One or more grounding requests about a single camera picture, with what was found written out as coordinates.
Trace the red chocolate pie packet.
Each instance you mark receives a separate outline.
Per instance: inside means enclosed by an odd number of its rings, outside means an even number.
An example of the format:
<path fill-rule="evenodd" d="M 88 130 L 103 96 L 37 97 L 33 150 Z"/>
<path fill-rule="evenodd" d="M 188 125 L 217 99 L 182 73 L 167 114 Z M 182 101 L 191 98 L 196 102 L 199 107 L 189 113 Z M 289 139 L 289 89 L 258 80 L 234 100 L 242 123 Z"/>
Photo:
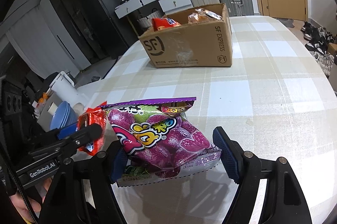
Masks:
<path fill-rule="evenodd" d="M 104 145 L 104 132 L 106 129 L 107 118 L 104 107 L 107 102 L 94 108 L 87 108 L 80 115 L 76 125 L 78 131 L 84 129 L 89 134 L 89 142 L 79 148 L 80 151 L 87 153 L 89 156 L 96 155 Z"/>

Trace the purple grape candy bag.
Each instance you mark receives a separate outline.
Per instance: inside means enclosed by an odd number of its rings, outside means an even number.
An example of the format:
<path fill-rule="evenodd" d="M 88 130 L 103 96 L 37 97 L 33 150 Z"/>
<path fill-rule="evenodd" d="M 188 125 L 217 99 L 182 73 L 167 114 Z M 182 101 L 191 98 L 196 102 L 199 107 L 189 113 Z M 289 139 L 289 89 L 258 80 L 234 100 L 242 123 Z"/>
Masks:
<path fill-rule="evenodd" d="M 116 182 L 119 187 L 186 177 L 218 164 L 221 150 L 186 117 L 195 100 L 107 103 L 107 120 L 128 157 L 122 178 Z"/>

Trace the red cone snack bag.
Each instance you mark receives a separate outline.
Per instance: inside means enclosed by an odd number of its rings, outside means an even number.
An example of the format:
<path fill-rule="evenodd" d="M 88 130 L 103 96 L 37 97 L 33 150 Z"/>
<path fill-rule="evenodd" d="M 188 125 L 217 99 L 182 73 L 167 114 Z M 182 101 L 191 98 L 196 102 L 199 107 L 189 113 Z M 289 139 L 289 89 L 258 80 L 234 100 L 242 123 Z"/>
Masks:
<path fill-rule="evenodd" d="M 154 31 L 160 31 L 166 28 L 179 27 L 180 23 L 170 18 L 152 18 L 152 27 Z"/>

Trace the blue bowl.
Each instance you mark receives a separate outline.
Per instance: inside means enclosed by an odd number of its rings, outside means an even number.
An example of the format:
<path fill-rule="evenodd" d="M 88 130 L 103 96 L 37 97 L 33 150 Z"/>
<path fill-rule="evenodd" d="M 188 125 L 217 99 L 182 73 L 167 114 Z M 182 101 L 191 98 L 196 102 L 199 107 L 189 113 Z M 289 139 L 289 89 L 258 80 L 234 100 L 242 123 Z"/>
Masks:
<path fill-rule="evenodd" d="M 50 129 L 60 129 L 64 127 L 68 127 L 71 124 L 76 123 L 78 120 L 78 115 L 75 113 L 71 105 L 63 101 L 57 107 L 55 114 L 52 117 L 50 123 Z"/>

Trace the white electric kettle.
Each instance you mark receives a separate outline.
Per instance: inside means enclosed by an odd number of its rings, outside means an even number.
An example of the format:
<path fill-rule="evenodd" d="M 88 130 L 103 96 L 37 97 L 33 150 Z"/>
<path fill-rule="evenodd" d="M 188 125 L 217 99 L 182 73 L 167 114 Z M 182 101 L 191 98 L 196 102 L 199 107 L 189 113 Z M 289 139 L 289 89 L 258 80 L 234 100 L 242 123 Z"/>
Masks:
<path fill-rule="evenodd" d="M 60 71 L 49 85 L 49 89 L 56 93 L 62 100 L 68 102 L 71 106 L 80 102 L 80 95 L 75 88 L 74 82 L 64 72 Z"/>

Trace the checked tablecloth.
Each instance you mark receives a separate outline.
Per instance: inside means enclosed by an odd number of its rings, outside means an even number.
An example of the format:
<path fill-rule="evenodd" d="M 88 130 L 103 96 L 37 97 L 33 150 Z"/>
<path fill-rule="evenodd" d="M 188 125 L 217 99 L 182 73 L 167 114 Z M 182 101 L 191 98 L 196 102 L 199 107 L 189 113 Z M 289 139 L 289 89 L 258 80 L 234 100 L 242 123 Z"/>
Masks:
<path fill-rule="evenodd" d="M 312 223 L 336 205 L 336 95 L 322 69 L 281 22 L 231 18 L 229 68 L 156 69 L 136 42 L 105 78 L 79 87 L 88 107 L 104 101 L 197 97 L 188 120 L 212 140 L 223 127 L 244 151 L 285 157 Z M 128 223 L 222 223 L 237 185 L 219 164 L 194 176 L 113 190 Z"/>

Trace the SF cardboard box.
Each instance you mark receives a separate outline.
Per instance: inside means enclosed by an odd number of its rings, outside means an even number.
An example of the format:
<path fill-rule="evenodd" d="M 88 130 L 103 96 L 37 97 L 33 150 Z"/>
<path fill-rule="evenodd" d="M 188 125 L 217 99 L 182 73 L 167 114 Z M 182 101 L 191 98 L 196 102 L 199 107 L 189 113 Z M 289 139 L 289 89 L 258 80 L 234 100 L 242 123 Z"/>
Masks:
<path fill-rule="evenodd" d="M 210 10 L 222 19 L 189 24 L 188 16 L 196 8 Z M 154 31 L 151 26 L 139 37 L 155 67 L 232 66 L 232 31 L 228 9 L 224 3 L 194 7 L 163 18 L 173 19 L 181 26 L 160 31 Z"/>

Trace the black refrigerator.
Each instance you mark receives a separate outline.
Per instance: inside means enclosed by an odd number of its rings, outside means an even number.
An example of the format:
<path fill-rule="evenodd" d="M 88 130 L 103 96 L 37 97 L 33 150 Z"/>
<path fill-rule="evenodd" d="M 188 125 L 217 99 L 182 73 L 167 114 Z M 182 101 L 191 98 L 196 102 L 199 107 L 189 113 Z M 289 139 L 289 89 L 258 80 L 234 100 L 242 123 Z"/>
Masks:
<path fill-rule="evenodd" d="M 118 18 L 115 8 L 122 0 L 76 0 L 89 23 L 92 37 L 113 59 L 122 56 L 137 40 L 127 18 Z"/>

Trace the woven laundry basket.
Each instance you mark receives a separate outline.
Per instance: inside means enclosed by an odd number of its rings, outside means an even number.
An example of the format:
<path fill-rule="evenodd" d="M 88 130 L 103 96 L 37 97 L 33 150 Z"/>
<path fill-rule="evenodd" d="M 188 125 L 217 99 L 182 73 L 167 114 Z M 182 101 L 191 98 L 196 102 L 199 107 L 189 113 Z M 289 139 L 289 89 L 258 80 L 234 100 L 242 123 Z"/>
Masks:
<path fill-rule="evenodd" d="M 148 16 L 141 16 L 137 21 L 142 29 L 148 29 L 152 26 L 152 19 L 161 18 L 163 13 L 160 10 L 155 10 Z"/>

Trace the orange bread packet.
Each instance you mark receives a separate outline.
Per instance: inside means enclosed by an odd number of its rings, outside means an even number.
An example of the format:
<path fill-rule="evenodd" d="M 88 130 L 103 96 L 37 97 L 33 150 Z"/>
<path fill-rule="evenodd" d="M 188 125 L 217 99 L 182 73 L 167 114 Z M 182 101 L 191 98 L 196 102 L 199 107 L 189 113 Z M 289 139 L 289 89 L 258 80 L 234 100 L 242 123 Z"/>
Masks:
<path fill-rule="evenodd" d="M 204 8 L 196 8 L 195 11 L 188 16 L 189 24 L 211 22 L 214 20 L 221 20 L 222 17 L 210 10 Z"/>

